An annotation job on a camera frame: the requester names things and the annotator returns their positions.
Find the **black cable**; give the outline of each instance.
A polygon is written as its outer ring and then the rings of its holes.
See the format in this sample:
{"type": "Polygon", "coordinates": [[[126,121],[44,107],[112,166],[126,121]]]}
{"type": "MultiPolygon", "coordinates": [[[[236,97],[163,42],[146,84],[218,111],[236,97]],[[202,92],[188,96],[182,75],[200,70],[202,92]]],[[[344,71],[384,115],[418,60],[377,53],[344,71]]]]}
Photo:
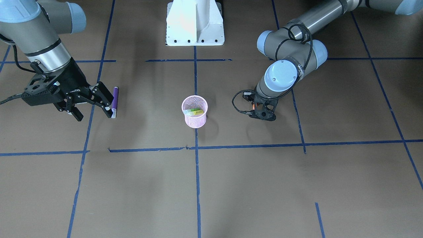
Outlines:
{"type": "Polygon", "coordinates": [[[1,104],[4,104],[4,103],[6,103],[6,102],[12,101],[13,99],[16,99],[16,98],[21,98],[21,97],[22,97],[22,94],[15,94],[15,95],[10,96],[10,97],[8,97],[8,98],[4,99],[3,101],[1,101],[1,102],[0,102],[0,105],[1,105],[1,104]]]}
{"type": "Polygon", "coordinates": [[[234,100],[235,100],[235,98],[238,96],[238,94],[240,94],[240,93],[244,93],[244,92],[250,92],[250,93],[255,93],[253,90],[251,90],[251,89],[245,89],[245,90],[241,90],[241,91],[239,91],[239,92],[237,92],[236,94],[235,94],[235,96],[232,98],[232,105],[233,105],[233,107],[235,108],[235,110],[236,111],[238,111],[239,113],[242,113],[242,114],[247,114],[247,115],[251,115],[252,114],[252,112],[251,111],[240,111],[236,106],[235,106],[235,103],[233,102],[234,100]]]}
{"type": "Polygon", "coordinates": [[[16,64],[16,66],[18,66],[18,68],[20,68],[20,69],[22,69],[24,71],[35,73],[35,71],[30,70],[30,69],[26,69],[26,68],[24,68],[24,67],[22,67],[22,66],[19,65],[19,62],[18,62],[18,50],[16,49],[16,45],[12,45],[12,47],[13,47],[13,53],[15,54],[15,64],[16,64]]]}

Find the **white pedestal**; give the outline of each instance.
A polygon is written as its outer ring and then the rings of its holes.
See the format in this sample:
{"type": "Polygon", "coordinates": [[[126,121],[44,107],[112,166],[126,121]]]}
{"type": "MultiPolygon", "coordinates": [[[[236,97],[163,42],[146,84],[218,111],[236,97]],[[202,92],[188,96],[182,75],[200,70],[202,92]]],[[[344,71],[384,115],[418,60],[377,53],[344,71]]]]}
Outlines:
{"type": "Polygon", "coordinates": [[[166,44],[223,45],[222,6],[215,0],[173,0],[168,4],[166,44]]]}

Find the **pink pen holder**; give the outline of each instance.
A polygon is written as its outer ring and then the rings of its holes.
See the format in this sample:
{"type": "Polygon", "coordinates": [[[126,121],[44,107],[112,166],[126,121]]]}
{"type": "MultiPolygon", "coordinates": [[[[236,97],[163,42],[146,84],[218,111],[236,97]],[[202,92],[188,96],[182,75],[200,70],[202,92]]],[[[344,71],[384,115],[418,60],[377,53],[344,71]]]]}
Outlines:
{"type": "Polygon", "coordinates": [[[207,120],[206,113],[207,113],[208,107],[209,106],[207,105],[207,102],[203,97],[200,97],[197,95],[187,97],[182,102],[182,106],[181,106],[182,111],[187,109],[200,108],[201,110],[204,111],[204,113],[201,115],[195,115],[195,116],[187,116],[184,114],[185,123],[191,128],[202,127],[206,123],[206,120],[207,120]]]}

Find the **silver arm segment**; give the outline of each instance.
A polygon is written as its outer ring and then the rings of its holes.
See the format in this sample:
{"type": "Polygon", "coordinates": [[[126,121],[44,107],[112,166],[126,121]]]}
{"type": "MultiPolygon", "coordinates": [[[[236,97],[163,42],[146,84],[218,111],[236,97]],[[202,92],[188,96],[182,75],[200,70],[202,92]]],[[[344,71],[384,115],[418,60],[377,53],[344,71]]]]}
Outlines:
{"type": "Polygon", "coordinates": [[[266,70],[254,91],[238,92],[244,92],[243,98],[252,102],[253,110],[239,111],[233,104],[236,110],[252,118],[275,120],[278,99],[327,60],[326,47],[320,41],[311,40],[311,35],[357,7],[411,15],[423,8],[423,0],[326,0],[281,29],[264,31],[257,40],[257,49],[276,61],[266,70]]]}

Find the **brown floor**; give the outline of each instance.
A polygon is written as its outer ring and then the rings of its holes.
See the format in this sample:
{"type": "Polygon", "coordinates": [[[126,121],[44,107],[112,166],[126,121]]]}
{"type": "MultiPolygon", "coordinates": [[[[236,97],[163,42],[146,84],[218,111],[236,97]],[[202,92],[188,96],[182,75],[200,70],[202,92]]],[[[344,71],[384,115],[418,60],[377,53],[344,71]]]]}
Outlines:
{"type": "MultiPolygon", "coordinates": [[[[257,37],[315,1],[225,0],[218,47],[165,46],[169,0],[75,2],[87,28],[61,39],[89,83],[120,88],[118,117],[0,106],[0,237],[423,236],[423,11],[336,19],[314,35],[328,61],[264,122],[231,105],[272,63],[257,37]],[[198,130],[180,109],[195,92],[198,130]]],[[[32,75],[0,55],[3,99],[32,75]]]]}

